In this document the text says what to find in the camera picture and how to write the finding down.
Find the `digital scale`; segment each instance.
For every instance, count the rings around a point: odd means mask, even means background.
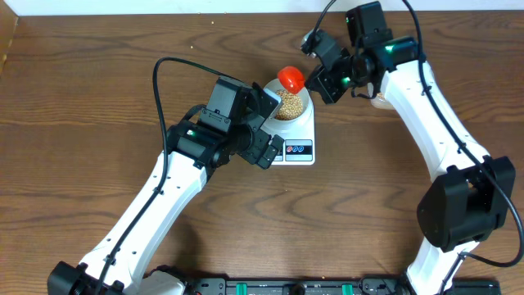
[[[286,90],[278,79],[269,82],[265,89],[276,93]],[[298,94],[302,99],[304,111],[293,120],[270,118],[261,129],[271,135],[279,135],[284,141],[282,151],[275,157],[272,165],[308,166],[315,160],[314,148],[314,107],[308,90],[303,88]]]

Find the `wooden table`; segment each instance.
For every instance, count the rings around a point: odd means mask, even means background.
[[[424,12],[429,61],[449,102],[494,157],[517,167],[524,214],[524,12]],[[78,263],[143,186],[161,150],[151,88],[155,61],[191,59],[264,84],[282,67],[309,73],[298,50],[318,14],[23,17],[0,81],[0,293],[45,293],[60,260]],[[349,45],[343,14],[322,27]],[[414,34],[388,13],[395,36]],[[166,63],[168,124],[206,103],[216,77]],[[346,95],[314,96],[311,167],[220,168],[175,222],[150,268],[231,277],[358,277],[402,272],[422,234],[415,209],[430,186],[421,153],[394,111]],[[517,251],[511,217],[476,253]],[[524,265],[468,260],[460,277],[524,293]]]

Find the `grain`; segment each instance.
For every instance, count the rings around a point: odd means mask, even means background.
[[[278,90],[277,95],[282,98],[282,107],[275,119],[293,120],[302,115],[304,106],[302,105],[302,99],[298,95],[289,93],[287,90]]]

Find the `red object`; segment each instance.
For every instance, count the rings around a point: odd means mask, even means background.
[[[287,91],[293,94],[298,94],[304,88],[304,75],[294,66],[286,66],[281,69],[278,72],[278,80]]]

